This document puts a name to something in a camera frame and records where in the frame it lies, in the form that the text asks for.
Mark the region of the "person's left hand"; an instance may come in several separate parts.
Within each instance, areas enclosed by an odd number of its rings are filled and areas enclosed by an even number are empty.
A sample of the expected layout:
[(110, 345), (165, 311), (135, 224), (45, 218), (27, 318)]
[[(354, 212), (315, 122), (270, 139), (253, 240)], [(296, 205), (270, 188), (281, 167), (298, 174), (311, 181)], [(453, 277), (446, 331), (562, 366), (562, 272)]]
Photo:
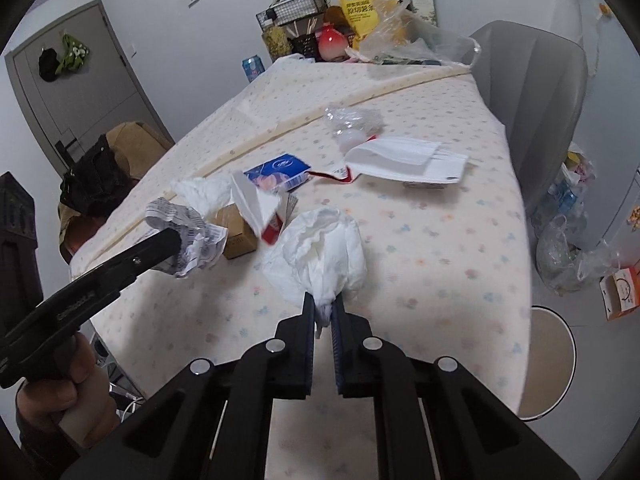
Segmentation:
[(25, 382), (16, 395), (16, 409), (30, 426), (42, 431), (62, 428), (81, 448), (92, 448), (119, 425), (119, 417), (88, 339), (77, 333), (75, 340), (64, 377)]

